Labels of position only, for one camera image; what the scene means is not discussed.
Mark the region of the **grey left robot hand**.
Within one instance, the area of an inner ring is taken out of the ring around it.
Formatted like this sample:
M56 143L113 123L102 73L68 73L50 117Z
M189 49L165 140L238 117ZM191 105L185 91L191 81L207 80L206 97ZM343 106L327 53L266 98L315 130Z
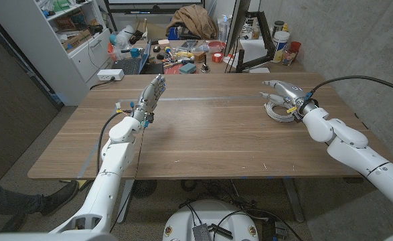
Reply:
M145 87L144 91L142 91L138 97L131 116L139 122L142 122L144 126L147 127L149 123L154 121L153 111L155 110L157 102L165 89L165 77L162 74L158 74L151 83Z

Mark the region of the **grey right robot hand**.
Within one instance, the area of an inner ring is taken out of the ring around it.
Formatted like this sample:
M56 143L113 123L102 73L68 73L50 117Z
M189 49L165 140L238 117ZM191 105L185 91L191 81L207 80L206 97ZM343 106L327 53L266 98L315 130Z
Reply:
M283 82L280 80L267 80L263 81L263 84L273 87L277 95L271 95L269 99L275 100L279 104L291 104L297 108L297 112L301 116L305 116L313 109L318 108L318 102L316 100L306 98L306 94L298 86Z

